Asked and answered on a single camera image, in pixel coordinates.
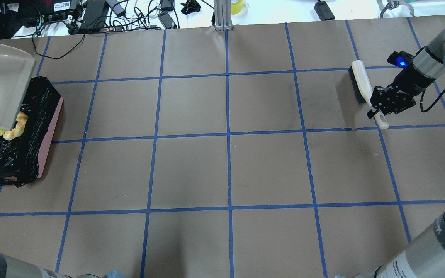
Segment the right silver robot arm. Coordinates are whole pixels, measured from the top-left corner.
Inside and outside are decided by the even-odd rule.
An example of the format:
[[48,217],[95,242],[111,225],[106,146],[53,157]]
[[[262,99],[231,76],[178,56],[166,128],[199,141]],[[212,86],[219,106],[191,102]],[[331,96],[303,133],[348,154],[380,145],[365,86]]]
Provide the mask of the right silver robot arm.
[[[445,73],[445,28],[415,55],[393,52],[388,63],[401,68],[386,87],[372,87],[361,60],[348,69],[359,104],[367,104],[368,118],[382,129],[389,127],[386,116],[415,106],[414,97],[424,97],[427,87]],[[372,272],[358,278],[445,278],[445,211],[406,248]]]

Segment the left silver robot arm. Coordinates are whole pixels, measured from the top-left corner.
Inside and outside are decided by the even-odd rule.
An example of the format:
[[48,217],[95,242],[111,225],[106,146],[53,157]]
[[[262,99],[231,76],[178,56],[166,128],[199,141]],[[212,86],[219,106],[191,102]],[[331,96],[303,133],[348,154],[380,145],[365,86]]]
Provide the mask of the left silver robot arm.
[[0,253],[0,278],[69,278],[69,276]]

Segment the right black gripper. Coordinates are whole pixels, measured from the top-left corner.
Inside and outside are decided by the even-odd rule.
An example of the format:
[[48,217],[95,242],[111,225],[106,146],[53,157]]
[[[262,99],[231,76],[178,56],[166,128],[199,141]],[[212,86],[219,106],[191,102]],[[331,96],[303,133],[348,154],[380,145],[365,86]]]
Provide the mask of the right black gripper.
[[370,98],[370,110],[366,113],[369,119],[377,114],[403,112],[416,103],[414,97],[424,93],[435,78],[429,77],[419,71],[415,65],[410,64],[403,68],[387,87],[376,86]]

